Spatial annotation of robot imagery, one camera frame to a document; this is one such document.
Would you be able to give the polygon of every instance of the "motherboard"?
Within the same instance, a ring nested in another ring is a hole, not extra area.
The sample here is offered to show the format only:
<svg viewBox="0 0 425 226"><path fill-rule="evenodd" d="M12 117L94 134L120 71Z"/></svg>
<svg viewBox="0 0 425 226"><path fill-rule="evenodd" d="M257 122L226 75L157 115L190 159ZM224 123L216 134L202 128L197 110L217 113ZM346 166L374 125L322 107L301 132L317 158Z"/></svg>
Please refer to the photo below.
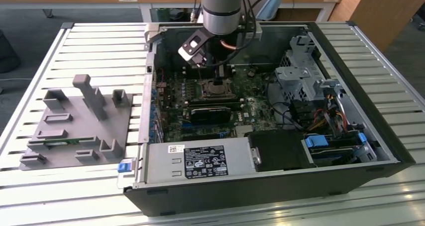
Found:
<svg viewBox="0 0 425 226"><path fill-rule="evenodd" d="M280 127L264 95L269 73L256 73L252 66L233 67L233 77L221 85L198 76L158 74L164 142L244 137Z"/></svg>

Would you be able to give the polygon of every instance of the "metal slatted surface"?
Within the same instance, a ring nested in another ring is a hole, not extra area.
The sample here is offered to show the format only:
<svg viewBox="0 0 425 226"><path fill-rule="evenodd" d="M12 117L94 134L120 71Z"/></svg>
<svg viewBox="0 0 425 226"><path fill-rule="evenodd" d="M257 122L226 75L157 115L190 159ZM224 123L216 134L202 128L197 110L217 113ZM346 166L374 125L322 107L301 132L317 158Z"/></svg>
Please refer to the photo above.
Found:
<svg viewBox="0 0 425 226"><path fill-rule="evenodd" d="M389 178L369 182L346 195L157 218L145 217L121 195L116 165L16 170L28 138L41 118L44 103L40 99L46 89L57 87L64 88L69 96L80 95L70 87L72 76L77 73L92 75L93 85L104 94L116 88L136 94L126 157L137 154L134 144L146 56L142 50L144 25L76 24L53 44L52 56L48 55L45 66L37 73L40 81L33 80L33 91L26 91L28 101L22 100L21 110L17 109L12 117L10 134L2 134L0 138L0 143L4 142L0 224L246 226L288 223L294 226L393 225L425 220L423 106L351 28L342 23L321 24L320 27L326 30L347 67L410 150L418 163L415 166Z"/></svg>

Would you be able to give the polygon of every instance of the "power supply label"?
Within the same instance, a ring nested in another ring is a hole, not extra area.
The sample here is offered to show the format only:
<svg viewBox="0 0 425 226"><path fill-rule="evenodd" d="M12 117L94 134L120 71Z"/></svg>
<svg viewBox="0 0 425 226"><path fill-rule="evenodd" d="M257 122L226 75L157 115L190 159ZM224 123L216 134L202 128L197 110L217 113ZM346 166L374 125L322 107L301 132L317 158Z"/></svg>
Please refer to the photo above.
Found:
<svg viewBox="0 0 425 226"><path fill-rule="evenodd" d="M228 175L224 146L185 148L185 177L197 179Z"/></svg>

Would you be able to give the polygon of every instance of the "barcode sticker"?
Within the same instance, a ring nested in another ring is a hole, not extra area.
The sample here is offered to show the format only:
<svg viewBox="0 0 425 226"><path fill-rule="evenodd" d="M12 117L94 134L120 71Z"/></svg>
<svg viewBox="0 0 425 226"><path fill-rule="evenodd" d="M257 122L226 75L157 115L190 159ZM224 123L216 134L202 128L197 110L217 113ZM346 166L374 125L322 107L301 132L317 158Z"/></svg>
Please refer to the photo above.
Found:
<svg viewBox="0 0 425 226"><path fill-rule="evenodd" d="M137 0L118 0L118 2L137 2Z"/></svg>
<svg viewBox="0 0 425 226"><path fill-rule="evenodd" d="M185 145L169 145L168 153L182 153L184 149L185 149Z"/></svg>

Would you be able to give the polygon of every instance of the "3d printed holder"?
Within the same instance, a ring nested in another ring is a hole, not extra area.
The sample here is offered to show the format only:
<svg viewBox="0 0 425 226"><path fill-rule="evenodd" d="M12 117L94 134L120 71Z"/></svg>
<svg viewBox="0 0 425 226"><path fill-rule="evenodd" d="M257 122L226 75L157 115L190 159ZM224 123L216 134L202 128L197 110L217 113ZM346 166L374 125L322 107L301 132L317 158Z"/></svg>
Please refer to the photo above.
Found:
<svg viewBox="0 0 425 226"><path fill-rule="evenodd" d="M81 97L46 91L46 109L20 159L21 170L112 164L124 158L133 96L124 90L102 95L89 81L88 75L74 75Z"/></svg>

